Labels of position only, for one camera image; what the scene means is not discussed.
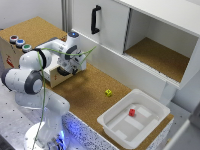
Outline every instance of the cabinet door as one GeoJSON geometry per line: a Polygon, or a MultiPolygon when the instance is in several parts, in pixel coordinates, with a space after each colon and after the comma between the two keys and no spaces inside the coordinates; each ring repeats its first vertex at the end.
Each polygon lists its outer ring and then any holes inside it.
{"type": "Polygon", "coordinates": [[[128,24],[129,8],[113,0],[73,0],[73,30],[122,54],[128,24]],[[100,32],[91,33],[92,10],[96,5],[101,10],[96,12],[96,28],[100,32]]]}

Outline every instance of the door handle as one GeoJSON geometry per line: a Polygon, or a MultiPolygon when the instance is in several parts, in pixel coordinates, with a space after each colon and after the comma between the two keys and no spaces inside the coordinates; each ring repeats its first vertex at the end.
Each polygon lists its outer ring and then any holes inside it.
{"type": "Polygon", "coordinates": [[[92,10],[92,21],[91,21],[91,31],[92,34],[98,33],[100,30],[96,28],[96,12],[101,10],[101,7],[96,5],[96,8],[92,10]]]}

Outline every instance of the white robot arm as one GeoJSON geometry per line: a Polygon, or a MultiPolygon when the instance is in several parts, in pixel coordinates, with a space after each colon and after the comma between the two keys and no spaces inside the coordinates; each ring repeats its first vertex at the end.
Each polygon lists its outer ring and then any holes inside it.
{"type": "MultiPolygon", "coordinates": [[[[86,62],[82,63],[85,55],[81,54],[79,35],[75,32],[68,34],[67,42],[53,40],[38,48],[56,50],[51,52],[59,56],[58,64],[62,67],[61,74],[63,71],[64,75],[75,74],[77,69],[86,69],[86,62]]],[[[52,61],[50,50],[41,51],[40,49],[35,49],[22,55],[19,60],[20,69],[6,69],[1,76],[2,83],[9,90],[16,92],[16,103],[31,109],[43,108],[44,88],[40,70],[41,66],[45,69],[52,61]]],[[[66,149],[67,144],[64,139],[60,138],[60,135],[63,132],[62,115],[69,111],[69,102],[51,90],[46,89],[44,106],[48,108],[48,111],[45,112],[45,122],[40,128],[34,150],[66,149]]],[[[34,126],[29,129],[25,137],[25,150],[32,149],[36,136],[36,128],[34,126]]]]}

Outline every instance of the brown work surface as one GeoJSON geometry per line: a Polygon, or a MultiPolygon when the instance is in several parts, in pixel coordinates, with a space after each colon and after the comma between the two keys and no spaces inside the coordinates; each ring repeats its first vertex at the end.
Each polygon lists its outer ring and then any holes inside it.
{"type": "MultiPolygon", "coordinates": [[[[79,72],[51,90],[69,101],[72,113],[114,143],[119,149],[123,149],[104,133],[102,126],[97,122],[97,118],[131,92],[131,89],[87,64],[85,71],[79,72]],[[113,92],[111,97],[106,97],[105,91],[107,89],[113,92]]],[[[172,115],[166,117],[138,147],[138,150],[146,149],[172,119],[172,115]]]]}
{"type": "Polygon", "coordinates": [[[144,38],[142,41],[125,51],[125,53],[178,82],[181,82],[190,60],[188,57],[149,38],[144,38]]]}
{"type": "Polygon", "coordinates": [[[26,44],[30,44],[34,48],[53,37],[65,37],[67,33],[44,19],[35,17],[0,31],[0,37],[8,42],[10,42],[9,39],[12,35],[24,39],[26,44]]]}

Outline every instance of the red block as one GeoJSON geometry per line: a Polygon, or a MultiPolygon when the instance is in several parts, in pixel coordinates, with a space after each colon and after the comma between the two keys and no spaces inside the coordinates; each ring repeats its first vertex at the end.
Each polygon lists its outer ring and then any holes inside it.
{"type": "Polygon", "coordinates": [[[135,109],[130,109],[129,111],[129,116],[134,116],[135,115],[135,109]]]}

